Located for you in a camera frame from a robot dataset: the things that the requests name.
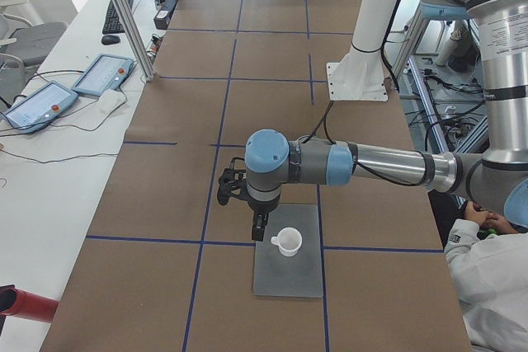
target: metal column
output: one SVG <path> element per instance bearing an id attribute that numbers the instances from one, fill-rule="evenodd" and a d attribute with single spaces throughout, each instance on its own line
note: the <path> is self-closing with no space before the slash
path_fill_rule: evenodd
<path id="1" fill-rule="evenodd" d="M 138 27 L 135 24 L 134 17 L 132 16 L 130 6 L 126 0 L 111 1 L 114 3 L 120 22 L 125 28 L 126 37 L 129 40 L 130 47 L 132 47 L 135 58 L 138 61 L 141 70 L 143 71 L 145 80 L 150 82 L 154 78 L 154 70 L 145 51 L 144 44 L 141 40 Z"/>
<path id="2" fill-rule="evenodd" d="M 403 70 L 407 66 L 407 62 L 412 54 L 416 51 L 416 48 L 422 41 L 422 37 L 429 26 L 429 20 L 422 18 L 422 8 L 418 5 L 417 10 L 414 13 L 411 21 L 409 22 L 409 28 L 403 40 L 403 44 L 400 47 L 398 56 L 394 61 L 393 72 L 396 78 L 402 75 Z"/>
<path id="3" fill-rule="evenodd" d="M 427 114 L 427 120 L 429 123 L 434 124 L 438 121 L 440 121 L 436 117 L 436 112 L 434 108 L 434 104 L 431 102 L 431 98 L 429 97 L 429 92 L 427 91 L 427 87 L 423 83 L 422 74 L 420 73 L 420 69 L 418 65 L 416 65 L 416 61 L 411 57 L 409 59 L 409 66 L 411 67 L 412 75 L 414 76 L 414 81 L 416 83 L 418 93 L 420 94 L 420 97 L 422 98 L 422 104 Z M 433 136 L 435 137 L 436 143 L 438 144 L 438 148 L 441 152 L 449 152 L 449 148 L 447 147 L 446 138 L 444 138 L 444 131 L 440 124 L 435 124 L 431 127 L 431 131 Z"/>

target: white cup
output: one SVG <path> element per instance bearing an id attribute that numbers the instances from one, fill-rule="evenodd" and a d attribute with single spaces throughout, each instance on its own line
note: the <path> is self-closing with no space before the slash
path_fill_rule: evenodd
<path id="1" fill-rule="evenodd" d="M 276 237 L 271 237 L 271 244 L 278 246 L 283 256 L 292 257 L 303 244 L 303 237 L 295 228 L 286 227 L 281 229 Z"/>

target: white lab coat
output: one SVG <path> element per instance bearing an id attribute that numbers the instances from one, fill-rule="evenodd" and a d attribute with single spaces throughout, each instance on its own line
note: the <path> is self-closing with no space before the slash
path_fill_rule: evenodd
<path id="1" fill-rule="evenodd" d="M 528 351 L 528 234 L 477 238 L 456 220 L 445 257 L 471 342 L 497 352 Z"/>

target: sleeve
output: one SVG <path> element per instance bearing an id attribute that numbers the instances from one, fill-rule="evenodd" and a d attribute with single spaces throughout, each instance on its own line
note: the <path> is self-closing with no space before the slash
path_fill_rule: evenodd
<path id="1" fill-rule="evenodd" d="M 475 251 L 479 225 L 469 220 L 457 219 L 445 246 L 445 258 L 455 283 L 459 300 L 475 303 L 489 298 L 493 289 L 485 282 L 478 265 L 480 254 Z"/>

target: blue joint cap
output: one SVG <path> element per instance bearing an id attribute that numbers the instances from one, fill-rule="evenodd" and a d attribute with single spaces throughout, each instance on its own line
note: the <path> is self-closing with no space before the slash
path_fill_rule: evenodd
<path id="1" fill-rule="evenodd" d="M 442 6 L 439 4 L 422 3 L 422 16 L 427 20 L 453 21 L 468 20 L 470 18 L 465 7 Z"/>
<path id="2" fill-rule="evenodd" d="M 509 222 L 528 227 L 528 179 L 519 183 L 506 198 L 504 217 Z"/>
<path id="3" fill-rule="evenodd" d="M 352 175 L 353 159 L 350 150 L 333 144 L 327 160 L 327 185 L 345 185 Z"/>
<path id="4" fill-rule="evenodd" d="M 290 155 L 290 145 L 274 129 L 261 129 L 246 143 L 245 162 L 250 171 L 268 173 L 280 167 Z"/>

